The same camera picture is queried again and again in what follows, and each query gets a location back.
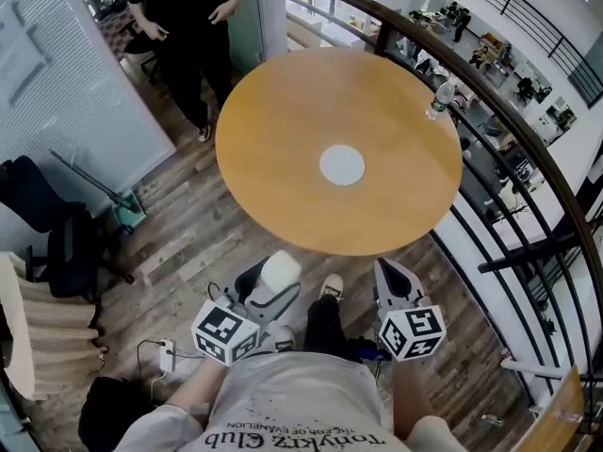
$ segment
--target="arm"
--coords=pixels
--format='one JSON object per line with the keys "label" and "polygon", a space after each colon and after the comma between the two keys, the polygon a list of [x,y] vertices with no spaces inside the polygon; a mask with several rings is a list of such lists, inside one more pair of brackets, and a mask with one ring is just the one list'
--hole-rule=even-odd
{"label": "arm", "polygon": [[434,415],[432,404],[423,392],[423,384],[416,364],[394,363],[392,374],[394,396],[394,434],[405,441],[416,423]]}
{"label": "arm", "polygon": [[218,362],[203,360],[165,405],[127,430],[115,452],[173,452],[197,440],[227,371]]}
{"label": "arm", "polygon": [[416,364],[394,363],[392,388],[394,435],[408,448],[415,452],[466,452],[447,423],[435,416]]}
{"label": "arm", "polygon": [[136,23],[142,29],[142,31],[149,36],[151,40],[165,40],[170,32],[156,24],[151,22],[144,14],[142,3],[128,3],[130,11],[136,20]]}
{"label": "arm", "polygon": [[[210,358],[203,360],[195,373],[166,403],[189,413],[205,426],[227,372],[228,368],[223,364]],[[208,408],[199,412],[202,405],[207,405]]]}
{"label": "arm", "polygon": [[144,14],[144,1],[145,0],[128,0],[128,6],[130,7],[130,11],[132,11],[136,23],[142,31],[149,36],[149,39],[164,40],[168,35],[168,32],[155,22],[151,22],[147,19]]}
{"label": "arm", "polygon": [[236,12],[241,0],[228,0],[216,8],[209,16],[212,24],[228,20]]}

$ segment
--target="white circular sticker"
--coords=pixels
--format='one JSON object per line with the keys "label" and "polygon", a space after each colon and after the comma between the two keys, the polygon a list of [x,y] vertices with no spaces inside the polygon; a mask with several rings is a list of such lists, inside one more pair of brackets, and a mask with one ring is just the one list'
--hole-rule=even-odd
{"label": "white circular sticker", "polygon": [[365,175],[365,160],[353,147],[340,144],[322,153],[320,171],[334,185],[350,186]]}

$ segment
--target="white sneaker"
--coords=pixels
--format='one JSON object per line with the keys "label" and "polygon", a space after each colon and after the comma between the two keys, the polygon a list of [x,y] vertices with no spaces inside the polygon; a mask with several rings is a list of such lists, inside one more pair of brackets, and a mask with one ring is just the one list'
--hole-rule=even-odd
{"label": "white sneaker", "polygon": [[211,107],[207,106],[207,125],[203,129],[197,129],[199,142],[207,142],[211,138],[213,124],[211,122]]}
{"label": "white sneaker", "polygon": [[321,299],[324,295],[333,295],[337,301],[341,301],[343,299],[343,278],[336,274],[329,275],[320,287],[318,298]]}
{"label": "white sneaker", "polygon": [[274,334],[274,351],[295,350],[295,332],[290,327],[279,327]]}

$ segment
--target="wooden floor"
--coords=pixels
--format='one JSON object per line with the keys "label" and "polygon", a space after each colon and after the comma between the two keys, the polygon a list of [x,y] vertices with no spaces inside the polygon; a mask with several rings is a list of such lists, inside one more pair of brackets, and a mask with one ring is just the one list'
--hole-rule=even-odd
{"label": "wooden floor", "polygon": [[[197,141],[161,86],[140,90],[178,152],[138,186],[149,217],[122,250],[122,263],[137,281],[132,286],[110,284],[104,295],[100,324],[109,353],[101,373],[136,378],[137,345],[144,339],[171,338],[183,352],[194,352],[189,327],[207,299],[208,284],[224,283],[242,266],[278,249],[289,251],[303,266],[301,298],[282,322],[302,332],[305,310],[317,297],[321,281],[337,272],[347,286],[342,303],[347,333],[369,331],[375,315],[369,273],[373,258],[300,250],[260,228],[237,206],[221,180],[213,144]],[[428,236],[389,256],[419,276],[434,303],[442,306],[448,324],[446,344],[423,363],[433,406],[468,450],[510,450],[530,426],[528,401],[515,375],[499,368],[502,348],[481,310]],[[143,344],[140,359],[144,379],[159,375],[155,345]],[[157,383],[155,395],[166,397],[195,365],[196,361],[183,359],[174,374]],[[388,372],[384,366],[380,383],[389,402]],[[77,384],[61,396],[24,405],[44,450],[86,450],[77,438],[77,421],[89,385]],[[483,422],[486,413],[503,419],[504,426]]]}

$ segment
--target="black trousers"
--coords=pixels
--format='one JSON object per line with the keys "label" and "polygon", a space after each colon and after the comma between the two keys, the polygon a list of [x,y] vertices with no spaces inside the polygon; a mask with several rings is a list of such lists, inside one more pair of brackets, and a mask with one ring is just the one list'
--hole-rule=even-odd
{"label": "black trousers", "polygon": [[310,306],[303,351],[334,355],[362,363],[341,329],[339,303],[334,296],[325,295]]}
{"label": "black trousers", "polygon": [[173,31],[156,43],[163,80],[180,110],[196,127],[207,125],[207,103],[201,98],[202,74],[216,93],[218,107],[233,90],[228,24],[203,24],[201,30]]}
{"label": "black trousers", "polygon": [[479,60],[476,56],[471,57],[471,60],[469,60],[470,64],[475,64],[476,69],[479,69],[481,67],[482,61]]}
{"label": "black trousers", "polygon": [[458,42],[463,36],[463,32],[466,29],[464,26],[457,26],[456,31],[454,32],[454,41]]}

